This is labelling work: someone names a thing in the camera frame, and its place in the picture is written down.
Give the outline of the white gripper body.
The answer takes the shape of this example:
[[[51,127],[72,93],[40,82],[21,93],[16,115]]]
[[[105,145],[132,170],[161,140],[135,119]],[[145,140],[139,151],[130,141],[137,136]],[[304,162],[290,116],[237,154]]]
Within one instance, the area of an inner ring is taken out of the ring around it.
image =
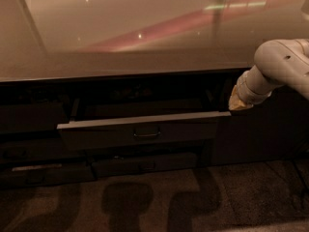
[[[256,105],[264,102],[271,96],[271,92],[257,94],[247,84],[248,71],[244,72],[238,79],[236,89],[239,99],[247,105]]]

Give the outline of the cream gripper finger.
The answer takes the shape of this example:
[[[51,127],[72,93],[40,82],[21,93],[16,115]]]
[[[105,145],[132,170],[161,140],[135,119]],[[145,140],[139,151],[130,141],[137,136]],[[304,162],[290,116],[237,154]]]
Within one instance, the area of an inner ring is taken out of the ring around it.
[[[239,98],[237,86],[234,86],[229,98],[229,109],[231,111],[241,111],[252,107],[252,104],[247,104]]]

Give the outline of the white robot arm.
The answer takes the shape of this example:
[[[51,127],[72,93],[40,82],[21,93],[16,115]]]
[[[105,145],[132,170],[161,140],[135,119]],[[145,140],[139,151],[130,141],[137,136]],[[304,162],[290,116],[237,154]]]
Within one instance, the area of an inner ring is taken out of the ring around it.
[[[309,100],[309,40],[272,40],[261,44],[254,66],[244,72],[229,99],[231,111],[252,108],[284,85]]]

